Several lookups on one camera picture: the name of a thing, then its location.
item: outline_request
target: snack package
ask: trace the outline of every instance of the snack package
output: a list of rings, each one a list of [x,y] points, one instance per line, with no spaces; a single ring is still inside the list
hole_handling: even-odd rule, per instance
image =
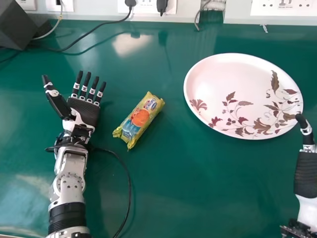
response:
[[[133,148],[146,128],[162,110],[164,104],[163,99],[147,92],[132,113],[113,131],[112,135],[124,140],[128,149]]]

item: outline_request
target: electrical outlet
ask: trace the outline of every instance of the electrical outlet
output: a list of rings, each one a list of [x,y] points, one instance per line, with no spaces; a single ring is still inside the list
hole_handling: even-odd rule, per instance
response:
[[[73,12],[73,0],[46,0],[46,8],[48,11],[60,11],[60,4],[63,2],[63,12]]]
[[[168,0],[165,14],[176,14],[177,0]],[[118,0],[118,13],[128,13],[129,7],[124,0]],[[158,14],[157,0],[137,0],[137,5],[132,9],[133,14]]]
[[[36,11],[35,0],[16,0],[16,2],[24,9],[29,11]]]
[[[317,0],[253,0],[251,16],[317,16]]]

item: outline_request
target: white plate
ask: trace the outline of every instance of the white plate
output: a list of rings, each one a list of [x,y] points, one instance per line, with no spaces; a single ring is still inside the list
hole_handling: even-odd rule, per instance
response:
[[[302,94],[286,72],[244,54],[210,56],[195,64],[186,75],[184,95],[203,123],[240,139],[282,135],[303,111]]]

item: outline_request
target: green table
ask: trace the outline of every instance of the green table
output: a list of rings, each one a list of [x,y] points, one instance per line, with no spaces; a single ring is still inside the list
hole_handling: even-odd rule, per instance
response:
[[[196,62],[210,55],[261,57],[294,78],[305,116],[317,128],[317,28],[268,26],[265,34],[257,25],[223,25],[219,17],[205,16],[201,32],[192,24],[108,25],[67,54],[29,49],[1,64],[0,232],[47,234],[54,157],[44,148],[53,145],[62,127],[45,98],[41,75],[48,74],[68,96],[77,72],[84,70],[108,82],[93,142],[116,151],[133,179],[132,211],[121,237],[279,237],[279,225],[296,218],[299,209],[292,188],[301,148],[298,128],[264,141],[222,135],[191,113],[183,81]],[[62,21],[57,38],[41,44],[64,47],[97,23]],[[163,97],[166,105],[127,152],[111,133],[147,91]],[[95,153],[86,181],[91,233],[111,238],[126,211],[126,174],[115,158]]]

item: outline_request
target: robotic hand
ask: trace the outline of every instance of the robotic hand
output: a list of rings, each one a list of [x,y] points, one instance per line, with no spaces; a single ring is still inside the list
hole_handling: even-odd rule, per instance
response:
[[[56,178],[50,188],[50,226],[47,238],[91,237],[86,226],[84,174],[88,159],[87,145],[96,129],[106,82],[102,83],[94,100],[99,77],[96,77],[86,97],[91,73],[87,73],[79,94],[82,76],[83,72],[80,71],[67,101],[54,88],[48,76],[42,76],[45,94],[62,119],[64,129],[55,145],[46,149],[54,152],[56,159]]]
[[[303,135],[303,149],[297,159],[294,193],[299,200],[297,220],[290,219],[288,226],[281,226],[282,237],[317,238],[317,151],[313,130],[308,121],[296,115]]]

